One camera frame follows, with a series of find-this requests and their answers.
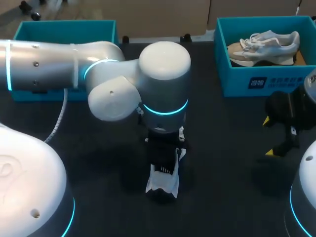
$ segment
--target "screw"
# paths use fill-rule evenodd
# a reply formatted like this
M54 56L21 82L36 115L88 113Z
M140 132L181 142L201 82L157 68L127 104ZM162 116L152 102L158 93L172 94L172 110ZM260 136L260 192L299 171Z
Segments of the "screw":
M311 83L315 82L315 80L316 80L316 75L311 76L310 78Z

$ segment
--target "black tabletop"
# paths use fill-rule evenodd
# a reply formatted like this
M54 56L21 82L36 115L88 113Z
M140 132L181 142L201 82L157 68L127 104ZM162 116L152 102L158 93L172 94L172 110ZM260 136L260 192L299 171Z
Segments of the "black tabletop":
M122 49L127 59L135 59L145 46ZM213 43L184 47L192 59L184 126L191 150L181 161L177 201L161 205L144 194L149 165L140 140L146 129L137 124L136 114L102 122L86 102L70 102L50 143L65 164L76 199L70 236L287 236L287 195L265 195L251 178L255 160L283 141L283 127L262 127L265 98L223 97ZM15 103L8 93L0 94L0 121L40 139L51 132L60 108L59 102ZM301 149L289 153L286 167L297 168L314 133L301 135ZM267 174L269 179L273 186L280 177Z

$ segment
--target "sneaker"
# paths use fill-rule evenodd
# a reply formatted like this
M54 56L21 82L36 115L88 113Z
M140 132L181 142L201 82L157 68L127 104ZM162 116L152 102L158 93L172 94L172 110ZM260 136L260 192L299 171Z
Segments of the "sneaker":
M252 34L249 39L240 39L227 47L230 60L237 66L253 67L268 61L276 65L293 65L293 56L300 46L300 35L277 35L272 31Z

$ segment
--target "teal box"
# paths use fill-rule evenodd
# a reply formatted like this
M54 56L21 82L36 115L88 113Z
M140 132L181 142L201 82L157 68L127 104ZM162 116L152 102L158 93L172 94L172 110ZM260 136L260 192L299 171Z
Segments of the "teal box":
M307 66L232 67L227 46L254 33L300 34ZM316 67L316 25L309 16L219 18L215 30L215 60L224 96L268 96L293 91Z
M22 22L14 40L48 43L80 44L95 41L109 41L119 45L115 20L76 21L25 21ZM63 90L49 90L44 93L12 91L15 101L62 101ZM69 101L87 100L84 90L68 90Z

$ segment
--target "cable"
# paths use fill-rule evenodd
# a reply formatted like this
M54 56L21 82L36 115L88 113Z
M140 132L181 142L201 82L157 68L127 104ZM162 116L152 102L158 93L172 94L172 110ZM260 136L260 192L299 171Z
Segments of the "cable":
M58 119L57 119L57 122L55 124L55 127L54 127L53 131L51 132L51 134L44 141L45 143L48 143L55 136L55 134L56 134L56 132L57 132L57 130L59 128L60 122L61 122L61 120L62 120L62 118L64 116L64 112L65 112L65 109L66 109L67 101L68 101L68 90L64 89L63 106L61 107L61 111L60 111L60 114L58 116Z

